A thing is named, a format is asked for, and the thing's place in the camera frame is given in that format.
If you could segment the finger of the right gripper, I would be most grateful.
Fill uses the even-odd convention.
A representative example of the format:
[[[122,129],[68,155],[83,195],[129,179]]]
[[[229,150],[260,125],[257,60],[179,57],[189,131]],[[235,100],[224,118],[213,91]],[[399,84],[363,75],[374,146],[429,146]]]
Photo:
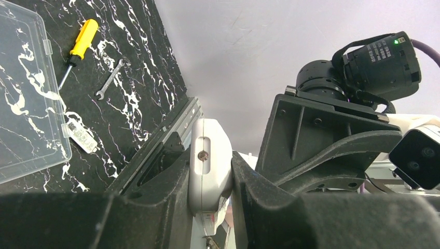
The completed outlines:
[[[348,136],[272,182],[296,195],[318,188],[354,191],[365,181],[365,171],[381,153],[389,153],[402,139],[400,131],[368,131]]]

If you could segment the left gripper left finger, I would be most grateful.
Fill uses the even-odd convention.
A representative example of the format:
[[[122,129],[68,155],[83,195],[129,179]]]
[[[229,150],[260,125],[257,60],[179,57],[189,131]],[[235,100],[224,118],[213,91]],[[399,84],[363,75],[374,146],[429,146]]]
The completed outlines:
[[[1,196],[1,248],[189,248],[189,157],[124,195]]]

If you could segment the white remote control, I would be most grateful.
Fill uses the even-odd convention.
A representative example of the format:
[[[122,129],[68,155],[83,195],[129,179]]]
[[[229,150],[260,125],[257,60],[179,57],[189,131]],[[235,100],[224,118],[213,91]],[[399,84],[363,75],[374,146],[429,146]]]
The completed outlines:
[[[191,131],[188,204],[205,236],[223,223],[233,186],[230,140],[216,119],[201,118]]]

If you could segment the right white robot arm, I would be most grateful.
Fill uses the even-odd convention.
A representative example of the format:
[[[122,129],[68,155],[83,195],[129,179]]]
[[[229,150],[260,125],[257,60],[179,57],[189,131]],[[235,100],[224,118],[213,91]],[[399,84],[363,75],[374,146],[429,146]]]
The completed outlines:
[[[374,160],[402,139],[389,118],[392,101],[420,82],[405,32],[354,41],[331,60],[306,64],[274,99],[256,172],[289,193],[357,190]]]

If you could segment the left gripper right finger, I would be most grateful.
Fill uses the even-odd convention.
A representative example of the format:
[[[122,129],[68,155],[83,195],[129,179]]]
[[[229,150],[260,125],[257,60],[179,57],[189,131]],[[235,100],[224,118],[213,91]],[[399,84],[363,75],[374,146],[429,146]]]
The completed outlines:
[[[421,196],[294,196],[232,154],[237,248],[439,248],[439,215]]]

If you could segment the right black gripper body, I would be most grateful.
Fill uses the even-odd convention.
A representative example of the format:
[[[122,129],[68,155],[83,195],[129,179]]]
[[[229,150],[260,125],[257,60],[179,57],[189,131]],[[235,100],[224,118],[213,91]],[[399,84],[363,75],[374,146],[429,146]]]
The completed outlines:
[[[344,101],[275,97],[256,164],[269,181],[348,136],[368,131],[401,131],[385,115]]]

